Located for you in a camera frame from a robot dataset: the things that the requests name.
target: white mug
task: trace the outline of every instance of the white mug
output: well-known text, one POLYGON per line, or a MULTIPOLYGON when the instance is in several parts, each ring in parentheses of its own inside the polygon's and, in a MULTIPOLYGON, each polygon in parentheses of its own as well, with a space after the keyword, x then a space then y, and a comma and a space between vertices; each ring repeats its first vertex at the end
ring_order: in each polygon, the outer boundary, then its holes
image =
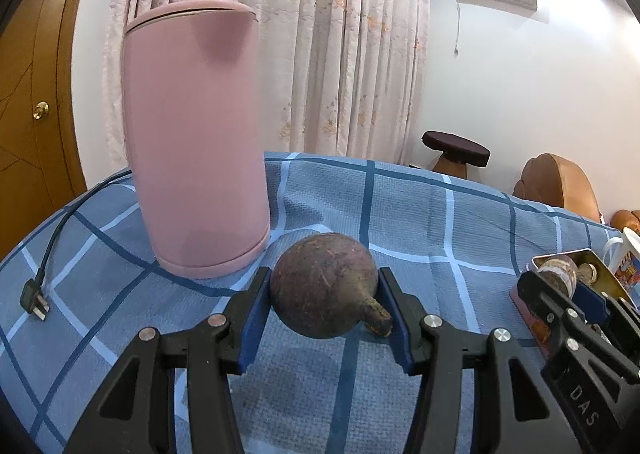
POLYGON ((604 245, 602 257, 614 244, 620 246, 609 261, 609 271, 616 276, 625 290, 630 291, 640 281, 640 236, 631 228, 622 230, 622 237, 611 238, 604 245))

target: floral curtain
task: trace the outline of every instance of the floral curtain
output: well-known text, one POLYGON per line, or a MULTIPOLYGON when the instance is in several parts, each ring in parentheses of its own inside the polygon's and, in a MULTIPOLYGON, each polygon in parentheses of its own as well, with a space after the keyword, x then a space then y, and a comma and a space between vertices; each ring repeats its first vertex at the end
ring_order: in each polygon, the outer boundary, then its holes
MULTIPOLYGON (((113 0, 104 53, 114 168, 126 166, 120 59, 126 23, 168 2, 113 0)), ((259 21, 265 150, 402 163, 424 88, 430 0, 236 0, 259 21)))

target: wooden door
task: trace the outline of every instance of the wooden door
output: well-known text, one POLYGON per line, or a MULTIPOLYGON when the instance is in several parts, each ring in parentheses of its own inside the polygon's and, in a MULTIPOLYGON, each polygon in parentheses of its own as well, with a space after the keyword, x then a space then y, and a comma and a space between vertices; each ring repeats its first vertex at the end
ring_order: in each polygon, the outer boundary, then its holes
POLYGON ((86 190, 70 104, 77 5, 22 0, 0 35, 0 260, 86 190))

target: pink electric kettle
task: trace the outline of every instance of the pink electric kettle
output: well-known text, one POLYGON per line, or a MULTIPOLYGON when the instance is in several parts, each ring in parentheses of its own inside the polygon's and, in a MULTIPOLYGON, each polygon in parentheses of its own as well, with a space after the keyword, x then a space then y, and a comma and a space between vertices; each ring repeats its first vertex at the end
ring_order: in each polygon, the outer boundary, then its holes
POLYGON ((248 6, 223 0, 175 2, 127 26, 127 156, 151 247, 172 274, 229 274, 269 239, 257 27, 248 6))

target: door knob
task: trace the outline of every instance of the door knob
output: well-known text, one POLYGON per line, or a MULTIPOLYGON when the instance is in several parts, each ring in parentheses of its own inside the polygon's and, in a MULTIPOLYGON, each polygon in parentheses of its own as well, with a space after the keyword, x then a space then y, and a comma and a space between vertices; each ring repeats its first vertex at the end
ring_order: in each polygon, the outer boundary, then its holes
POLYGON ((44 118, 49 113, 49 105, 46 102, 40 102, 33 110, 33 117, 36 120, 44 118))

